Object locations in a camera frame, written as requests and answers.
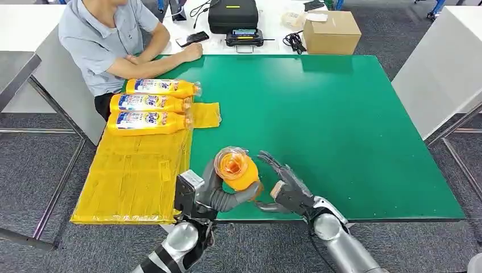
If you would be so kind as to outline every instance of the man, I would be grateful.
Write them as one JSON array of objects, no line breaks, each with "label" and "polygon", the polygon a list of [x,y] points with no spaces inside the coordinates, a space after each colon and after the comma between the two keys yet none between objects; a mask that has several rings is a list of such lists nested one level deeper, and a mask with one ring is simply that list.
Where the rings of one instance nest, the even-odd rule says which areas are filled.
[{"label": "man", "polygon": [[[152,35],[145,49],[140,27]],[[105,120],[110,99],[125,79],[152,78],[201,57],[201,45],[191,44],[152,61],[169,38],[167,29],[140,0],[71,0],[59,23],[60,43],[80,68],[95,96],[95,109]]]}]

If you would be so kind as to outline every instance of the yellow detergent bottle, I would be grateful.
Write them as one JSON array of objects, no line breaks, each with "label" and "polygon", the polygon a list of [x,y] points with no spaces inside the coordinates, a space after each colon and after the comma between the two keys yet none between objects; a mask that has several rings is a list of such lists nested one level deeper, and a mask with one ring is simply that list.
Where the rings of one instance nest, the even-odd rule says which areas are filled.
[{"label": "yellow detergent bottle", "polygon": [[114,135],[172,134],[191,128],[188,115],[174,112],[113,112],[107,122],[107,129]]},{"label": "yellow detergent bottle", "polygon": [[110,111],[167,111],[185,113],[191,108],[192,98],[147,94],[115,94],[110,100]]},{"label": "yellow detergent bottle", "polygon": [[214,169],[235,191],[242,191],[253,182],[259,181],[255,163],[246,151],[239,147],[229,146],[220,150],[214,158]]},{"label": "yellow detergent bottle", "polygon": [[201,95],[200,82],[184,80],[132,79],[127,81],[127,94],[157,94],[176,98],[187,98]]}]

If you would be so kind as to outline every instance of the green table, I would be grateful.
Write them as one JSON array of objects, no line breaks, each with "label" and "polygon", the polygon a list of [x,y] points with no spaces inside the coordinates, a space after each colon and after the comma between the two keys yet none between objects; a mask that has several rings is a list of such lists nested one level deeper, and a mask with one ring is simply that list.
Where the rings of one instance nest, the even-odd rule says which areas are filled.
[{"label": "green table", "polygon": [[[444,177],[374,56],[207,55],[162,75],[200,81],[197,101],[219,102],[218,128],[194,131],[191,169],[223,147],[270,152],[349,220],[464,218]],[[255,160],[272,201],[278,181]],[[252,202],[221,221],[299,219]]]}]

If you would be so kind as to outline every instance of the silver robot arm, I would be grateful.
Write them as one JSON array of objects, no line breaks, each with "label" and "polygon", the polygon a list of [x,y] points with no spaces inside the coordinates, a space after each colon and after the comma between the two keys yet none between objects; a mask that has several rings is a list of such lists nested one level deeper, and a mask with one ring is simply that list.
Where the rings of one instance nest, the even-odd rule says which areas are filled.
[{"label": "silver robot arm", "polygon": [[268,163],[281,179],[271,190],[275,203],[256,202],[265,212],[294,212],[302,216],[310,232],[318,236],[340,273],[387,273],[363,245],[350,234],[347,219],[328,200],[314,196],[288,165],[282,166],[269,153],[258,158]]},{"label": "silver robot arm", "polygon": [[177,225],[162,244],[138,265],[132,273],[184,273],[201,259],[214,244],[213,221],[218,212],[226,212],[252,199],[259,181],[234,194],[222,189],[223,180],[207,164],[202,177],[188,170],[176,177],[174,208]]},{"label": "silver robot arm", "polygon": [[[315,206],[332,206],[327,200],[319,200]],[[341,273],[388,273],[373,259],[363,245],[346,228],[347,220],[335,212],[322,213],[313,222],[314,233],[321,239]]]}]

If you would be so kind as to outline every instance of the white paper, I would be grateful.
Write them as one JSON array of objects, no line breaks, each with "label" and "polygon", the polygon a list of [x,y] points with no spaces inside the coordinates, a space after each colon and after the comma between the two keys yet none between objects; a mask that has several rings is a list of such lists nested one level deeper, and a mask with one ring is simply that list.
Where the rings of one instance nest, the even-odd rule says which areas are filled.
[{"label": "white paper", "polygon": [[308,13],[306,19],[315,22],[326,22],[328,20],[328,14]]}]

